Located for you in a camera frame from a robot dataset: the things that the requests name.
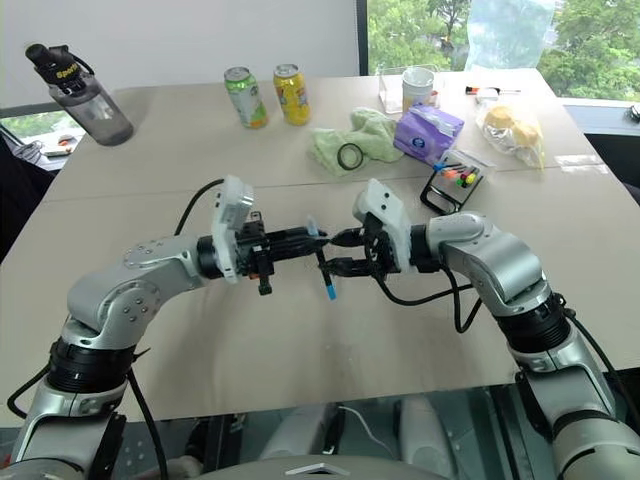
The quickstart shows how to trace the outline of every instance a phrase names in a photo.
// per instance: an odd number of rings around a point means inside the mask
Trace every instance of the marker holder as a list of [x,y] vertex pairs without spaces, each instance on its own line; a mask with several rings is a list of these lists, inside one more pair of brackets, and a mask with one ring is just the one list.
[[[420,201],[441,215],[459,212],[485,176],[495,165],[480,161],[460,150],[444,152],[440,161],[420,194]],[[470,172],[475,174],[473,182],[466,183]]]

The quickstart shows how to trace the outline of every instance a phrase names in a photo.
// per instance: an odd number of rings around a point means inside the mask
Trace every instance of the black chair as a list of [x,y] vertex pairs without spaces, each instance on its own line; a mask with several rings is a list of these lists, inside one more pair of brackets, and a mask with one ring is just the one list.
[[640,188],[636,187],[635,185],[629,185],[628,183],[623,183],[623,185],[627,187],[627,190],[629,190],[629,193],[631,194],[633,199],[638,205],[640,205]]
[[54,178],[52,173],[16,158],[0,135],[0,262]]

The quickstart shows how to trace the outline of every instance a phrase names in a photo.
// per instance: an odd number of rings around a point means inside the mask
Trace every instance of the green foliage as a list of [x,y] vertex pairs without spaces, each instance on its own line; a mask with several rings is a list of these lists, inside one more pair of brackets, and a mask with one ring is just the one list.
[[640,100],[640,2],[567,0],[538,69],[556,95]]
[[0,123],[19,138],[33,137],[43,133],[54,132],[60,128],[79,126],[69,114],[64,111],[3,118],[0,120]]
[[464,29],[466,44],[468,10],[469,0],[369,0],[369,72],[422,64],[450,70],[454,55],[441,39],[462,40]]
[[[464,69],[470,4],[369,0],[370,73],[420,64]],[[554,28],[557,41],[538,69],[556,95],[640,100],[640,0],[566,0]]]

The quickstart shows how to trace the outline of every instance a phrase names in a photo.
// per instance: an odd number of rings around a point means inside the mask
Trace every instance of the soda can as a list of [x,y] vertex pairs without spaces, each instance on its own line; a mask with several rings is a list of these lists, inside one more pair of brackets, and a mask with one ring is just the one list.
[[245,127],[261,128],[267,124],[269,118],[260,97],[258,82],[248,68],[228,69],[224,72],[224,86]]
[[273,84],[284,118],[292,125],[304,125],[311,118],[304,76],[297,65],[284,63],[273,71]]

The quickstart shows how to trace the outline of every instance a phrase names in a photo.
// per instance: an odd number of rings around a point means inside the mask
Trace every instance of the bottle cap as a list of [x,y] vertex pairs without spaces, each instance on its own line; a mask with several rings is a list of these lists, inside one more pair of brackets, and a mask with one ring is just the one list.
[[82,71],[67,45],[45,47],[40,43],[31,45],[25,55],[35,65],[42,79],[53,85],[62,85],[73,81]]

